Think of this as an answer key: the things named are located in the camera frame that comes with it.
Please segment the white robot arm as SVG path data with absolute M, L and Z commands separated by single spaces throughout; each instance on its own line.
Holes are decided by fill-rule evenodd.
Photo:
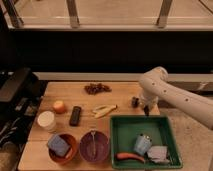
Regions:
M 167 82 L 168 72 L 155 67 L 139 77 L 139 106 L 151 110 L 161 98 L 213 130 L 213 100 L 175 87 Z

